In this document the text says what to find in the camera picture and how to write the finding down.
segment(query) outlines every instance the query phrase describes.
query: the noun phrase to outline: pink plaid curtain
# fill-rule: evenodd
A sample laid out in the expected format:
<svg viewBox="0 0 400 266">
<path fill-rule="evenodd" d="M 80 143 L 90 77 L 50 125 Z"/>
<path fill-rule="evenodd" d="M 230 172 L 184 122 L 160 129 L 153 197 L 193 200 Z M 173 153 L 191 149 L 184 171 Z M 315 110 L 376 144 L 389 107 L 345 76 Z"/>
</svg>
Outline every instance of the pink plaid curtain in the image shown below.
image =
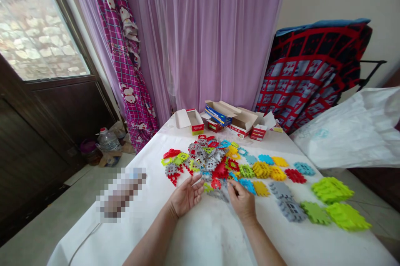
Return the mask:
<svg viewBox="0 0 400 266">
<path fill-rule="evenodd" d="M 97 5 L 124 98 L 128 131 L 139 152 L 158 125 L 140 68 L 138 27 L 126 0 L 97 0 Z"/>
</svg>

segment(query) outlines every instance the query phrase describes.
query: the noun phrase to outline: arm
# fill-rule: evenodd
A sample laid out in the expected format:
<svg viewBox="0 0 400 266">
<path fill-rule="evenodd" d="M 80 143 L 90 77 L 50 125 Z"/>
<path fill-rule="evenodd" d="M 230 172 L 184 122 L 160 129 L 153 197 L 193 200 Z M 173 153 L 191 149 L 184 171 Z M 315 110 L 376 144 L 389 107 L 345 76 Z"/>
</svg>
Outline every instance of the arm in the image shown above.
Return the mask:
<svg viewBox="0 0 400 266">
<path fill-rule="evenodd" d="M 230 201 L 246 231 L 257 263 L 259 265 L 285 266 L 285 261 L 257 221 L 253 194 L 236 181 L 228 180 L 228 182 Z"/>
<path fill-rule="evenodd" d="M 164 262 L 178 219 L 201 200 L 204 181 L 195 184 L 200 178 L 201 175 L 189 177 L 172 193 L 123 266 L 161 265 Z"/>
</svg>

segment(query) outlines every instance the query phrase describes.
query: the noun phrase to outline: window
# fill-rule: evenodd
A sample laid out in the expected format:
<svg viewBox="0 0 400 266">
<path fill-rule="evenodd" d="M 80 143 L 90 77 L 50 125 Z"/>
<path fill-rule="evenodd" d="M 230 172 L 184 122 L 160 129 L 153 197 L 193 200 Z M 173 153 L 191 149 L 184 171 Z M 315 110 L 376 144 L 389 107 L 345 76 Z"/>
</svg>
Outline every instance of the window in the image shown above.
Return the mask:
<svg viewBox="0 0 400 266">
<path fill-rule="evenodd" d="M 54 0 L 0 0 L 0 53 L 23 80 L 90 74 Z"/>
</svg>

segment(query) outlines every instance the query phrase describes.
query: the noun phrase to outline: white plastic bag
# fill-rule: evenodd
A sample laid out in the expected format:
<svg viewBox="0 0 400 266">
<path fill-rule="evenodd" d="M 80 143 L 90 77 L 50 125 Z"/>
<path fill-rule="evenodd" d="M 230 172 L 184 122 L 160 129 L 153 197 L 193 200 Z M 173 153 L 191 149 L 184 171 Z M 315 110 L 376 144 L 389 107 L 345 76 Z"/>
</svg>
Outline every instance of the white plastic bag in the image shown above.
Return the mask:
<svg viewBox="0 0 400 266">
<path fill-rule="evenodd" d="M 400 87 L 366 88 L 290 135 L 320 169 L 400 168 Z"/>
</svg>

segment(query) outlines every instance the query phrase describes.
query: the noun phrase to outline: pile of toy pieces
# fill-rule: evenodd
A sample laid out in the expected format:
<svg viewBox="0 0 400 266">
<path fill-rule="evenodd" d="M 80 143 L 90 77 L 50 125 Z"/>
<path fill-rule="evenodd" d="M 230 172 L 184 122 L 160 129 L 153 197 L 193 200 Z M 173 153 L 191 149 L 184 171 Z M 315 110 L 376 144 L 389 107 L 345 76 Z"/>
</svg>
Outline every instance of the pile of toy pieces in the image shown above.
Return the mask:
<svg viewBox="0 0 400 266">
<path fill-rule="evenodd" d="M 242 158 L 246 163 L 239 165 L 238 161 Z M 164 154 L 161 163 L 165 166 L 166 176 L 175 186 L 179 172 L 183 173 L 185 167 L 191 175 L 194 172 L 201 173 L 206 181 L 205 192 L 225 202 L 228 202 L 228 197 L 221 188 L 227 187 L 227 179 L 238 181 L 254 195 L 269 196 L 268 188 L 263 182 L 250 181 L 249 178 L 271 178 L 275 182 L 270 183 L 269 188 L 283 215 L 291 222 L 302 222 L 308 217 L 312 223 L 323 225 L 330 224 L 332 219 L 347 231 L 371 227 L 357 210 L 339 203 L 349 199 L 354 192 L 336 178 L 323 178 L 311 186 L 315 195 L 328 207 L 322 208 L 317 203 L 308 201 L 297 203 L 283 181 L 289 178 L 294 183 L 306 183 L 304 176 L 315 175 L 315 171 L 306 163 L 297 162 L 294 164 L 296 169 L 287 168 L 282 171 L 281 167 L 289 167 L 282 157 L 259 155 L 257 160 L 236 142 L 220 141 L 214 136 L 207 138 L 205 135 L 198 136 L 198 140 L 189 145 L 188 153 L 170 149 Z"/>
</svg>

